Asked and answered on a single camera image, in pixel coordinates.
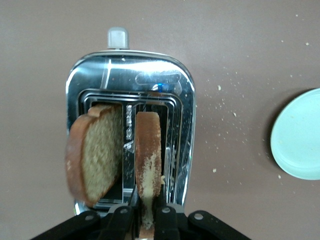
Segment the screw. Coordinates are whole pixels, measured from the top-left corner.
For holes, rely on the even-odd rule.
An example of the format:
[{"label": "screw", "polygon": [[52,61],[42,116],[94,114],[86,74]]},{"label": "screw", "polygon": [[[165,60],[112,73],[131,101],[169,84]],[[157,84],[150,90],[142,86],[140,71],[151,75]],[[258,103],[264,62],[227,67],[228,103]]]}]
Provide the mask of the screw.
[{"label": "screw", "polygon": [[170,208],[168,208],[167,206],[162,208],[161,210],[164,214],[170,213]]},{"label": "screw", "polygon": [[204,216],[203,216],[202,214],[200,214],[200,213],[196,213],[196,214],[194,215],[194,218],[195,218],[196,220],[202,220],[202,219],[204,219]]},{"label": "screw", "polygon": [[88,216],[86,216],[86,217],[84,218],[84,220],[86,220],[86,221],[90,221],[90,220],[92,220],[92,219],[94,219],[94,216],[92,216],[92,215],[88,215]]},{"label": "screw", "polygon": [[126,208],[120,210],[121,214],[126,214],[127,212],[128,212],[128,210]]}]

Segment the toaster knob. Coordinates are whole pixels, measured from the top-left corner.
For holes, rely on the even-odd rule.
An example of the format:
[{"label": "toaster knob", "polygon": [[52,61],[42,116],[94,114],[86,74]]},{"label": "toaster knob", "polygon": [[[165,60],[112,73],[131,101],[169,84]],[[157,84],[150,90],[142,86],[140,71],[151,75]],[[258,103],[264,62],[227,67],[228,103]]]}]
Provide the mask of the toaster knob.
[{"label": "toaster knob", "polygon": [[129,32],[124,27],[114,26],[108,31],[109,49],[129,49]]}]

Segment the toaster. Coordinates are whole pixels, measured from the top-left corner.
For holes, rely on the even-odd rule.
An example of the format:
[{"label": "toaster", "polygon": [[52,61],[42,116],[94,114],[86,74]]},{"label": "toaster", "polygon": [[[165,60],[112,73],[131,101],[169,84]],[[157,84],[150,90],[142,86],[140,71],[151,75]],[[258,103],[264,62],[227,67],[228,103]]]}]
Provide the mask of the toaster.
[{"label": "toaster", "polygon": [[90,107],[120,104],[123,123],[122,175],[93,207],[74,200],[74,213],[126,204],[135,187],[135,119],[138,112],[156,112],[161,127],[161,173],[167,203],[184,205],[193,160],[196,92],[188,69],[175,58],[129,50],[123,27],[108,31],[109,50],[79,59],[66,82],[67,135],[74,121]]}]

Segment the toast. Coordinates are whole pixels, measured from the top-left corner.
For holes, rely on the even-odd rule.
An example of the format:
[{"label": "toast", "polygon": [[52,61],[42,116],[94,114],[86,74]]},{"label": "toast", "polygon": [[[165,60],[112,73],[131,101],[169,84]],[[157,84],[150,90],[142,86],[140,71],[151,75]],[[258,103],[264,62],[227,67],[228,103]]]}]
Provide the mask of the toast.
[{"label": "toast", "polygon": [[142,201],[140,238],[153,237],[153,200],[159,196],[161,178],[161,129],[156,112],[138,112],[135,118],[135,180]]},{"label": "toast", "polygon": [[98,104],[70,128],[65,170],[70,193],[93,207],[121,174],[123,157],[121,105]]}]

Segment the bread crust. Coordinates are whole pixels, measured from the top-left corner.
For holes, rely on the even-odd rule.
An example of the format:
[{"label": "bread crust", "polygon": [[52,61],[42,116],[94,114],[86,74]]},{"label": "bread crust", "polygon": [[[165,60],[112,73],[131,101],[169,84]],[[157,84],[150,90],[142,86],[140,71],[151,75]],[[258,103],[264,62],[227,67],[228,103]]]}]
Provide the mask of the bread crust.
[{"label": "bread crust", "polygon": [[100,197],[96,201],[92,201],[88,198],[84,170],[83,170],[83,158],[84,158],[84,147],[85,139],[89,127],[94,124],[99,118],[108,114],[112,108],[120,108],[121,106],[106,106],[106,105],[96,105],[91,107],[88,114],[80,115],[77,120],[73,123],[69,131],[69,138],[67,140],[65,148],[65,170],[67,185],[72,196],[84,203],[88,207],[93,207],[101,197],[103,197],[107,191],[114,185],[119,176],[115,176],[114,182],[110,185],[108,189],[101,193]]},{"label": "bread crust", "polygon": [[[138,112],[135,118],[135,180],[139,196],[142,200],[142,217],[146,214],[147,206],[144,202],[145,184],[153,187],[152,201],[161,190],[161,129],[160,119],[156,112]],[[146,167],[151,170],[152,161],[155,171],[152,179],[146,177]],[[142,221],[140,237],[153,237],[154,226],[146,227]]]}]

